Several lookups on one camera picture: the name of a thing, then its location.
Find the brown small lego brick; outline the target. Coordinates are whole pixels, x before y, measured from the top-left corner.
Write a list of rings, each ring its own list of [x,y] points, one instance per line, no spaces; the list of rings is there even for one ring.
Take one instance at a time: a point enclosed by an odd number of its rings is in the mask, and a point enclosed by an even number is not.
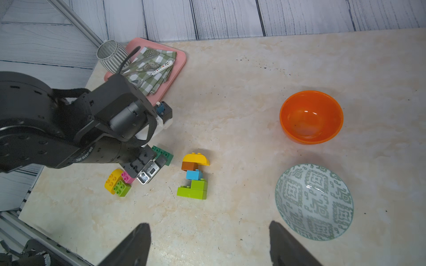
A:
[[[195,171],[198,168],[199,168],[198,164],[195,163],[195,162],[185,162],[185,161],[183,161],[183,163],[181,165],[181,169],[183,171]]]

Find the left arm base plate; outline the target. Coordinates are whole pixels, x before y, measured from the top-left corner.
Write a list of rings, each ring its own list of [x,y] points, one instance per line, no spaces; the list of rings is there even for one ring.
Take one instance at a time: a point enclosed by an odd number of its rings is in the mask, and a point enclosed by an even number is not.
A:
[[[2,266],[52,266],[51,256],[46,252],[18,253],[12,250],[4,240],[1,247],[5,253],[1,253]]]

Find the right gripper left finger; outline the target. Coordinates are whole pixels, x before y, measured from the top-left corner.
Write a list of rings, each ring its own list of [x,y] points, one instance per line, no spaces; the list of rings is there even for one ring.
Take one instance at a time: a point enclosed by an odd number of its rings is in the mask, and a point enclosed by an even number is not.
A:
[[[146,266],[151,242],[149,224],[141,223],[99,263],[99,266]]]

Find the lime long lego brick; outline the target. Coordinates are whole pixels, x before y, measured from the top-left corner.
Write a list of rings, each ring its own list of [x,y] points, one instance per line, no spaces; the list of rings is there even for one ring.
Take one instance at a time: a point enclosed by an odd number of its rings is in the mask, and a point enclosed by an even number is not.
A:
[[[186,186],[179,187],[176,195],[179,197],[193,198],[197,200],[205,200],[207,198],[206,191],[196,190]]]

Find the cyan small lego brick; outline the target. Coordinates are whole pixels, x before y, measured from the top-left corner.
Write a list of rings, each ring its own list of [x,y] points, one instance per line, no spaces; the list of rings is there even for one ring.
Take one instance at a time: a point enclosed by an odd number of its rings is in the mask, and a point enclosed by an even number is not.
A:
[[[200,181],[203,179],[203,172],[196,169],[196,170],[187,170],[186,172],[186,179],[188,180],[196,180]]]

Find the yellow long lego brick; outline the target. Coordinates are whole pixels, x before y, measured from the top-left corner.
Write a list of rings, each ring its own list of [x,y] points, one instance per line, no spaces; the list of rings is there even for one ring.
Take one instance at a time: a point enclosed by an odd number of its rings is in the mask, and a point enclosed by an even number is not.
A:
[[[191,162],[191,163],[196,163],[202,166],[210,166],[210,161],[207,159],[205,155],[201,153],[187,154],[184,156],[183,162]]]

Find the lime small lego brick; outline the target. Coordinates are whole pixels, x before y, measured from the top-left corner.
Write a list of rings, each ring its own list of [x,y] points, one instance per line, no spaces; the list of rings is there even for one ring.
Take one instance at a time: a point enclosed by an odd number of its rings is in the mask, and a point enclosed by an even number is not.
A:
[[[193,190],[207,191],[208,182],[203,178],[201,180],[192,180],[190,188]]]

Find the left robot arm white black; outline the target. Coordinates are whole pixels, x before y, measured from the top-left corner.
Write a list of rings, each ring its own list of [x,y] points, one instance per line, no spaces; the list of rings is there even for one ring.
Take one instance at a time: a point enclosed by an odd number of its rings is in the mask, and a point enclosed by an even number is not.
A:
[[[1,171],[30,164],[119,164],[147,184],[166,164],[149,141],[171,122],[171,107],[151,104],[119,74],[94,90],[52,89],[22,73],[1,73]]]

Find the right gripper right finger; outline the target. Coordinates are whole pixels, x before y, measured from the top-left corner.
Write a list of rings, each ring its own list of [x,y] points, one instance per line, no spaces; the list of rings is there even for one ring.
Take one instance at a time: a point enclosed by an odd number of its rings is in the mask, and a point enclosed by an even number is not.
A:
[[[273,266],[322,266],[283,225],[272,221],[269,230]]]

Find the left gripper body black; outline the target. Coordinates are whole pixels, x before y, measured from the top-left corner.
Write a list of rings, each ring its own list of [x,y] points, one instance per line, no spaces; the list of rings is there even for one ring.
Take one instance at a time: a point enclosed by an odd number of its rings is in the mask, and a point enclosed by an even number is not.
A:
[[[154,160],[155,156],[156,153],[152,148],[146,145],[140,148],[139,154],[131,154],[130,158],[125,158],[119,164],[132,178],[135,178],[135,181],[146,185],[166,166],[166,158],[163,155],[157,160]]]

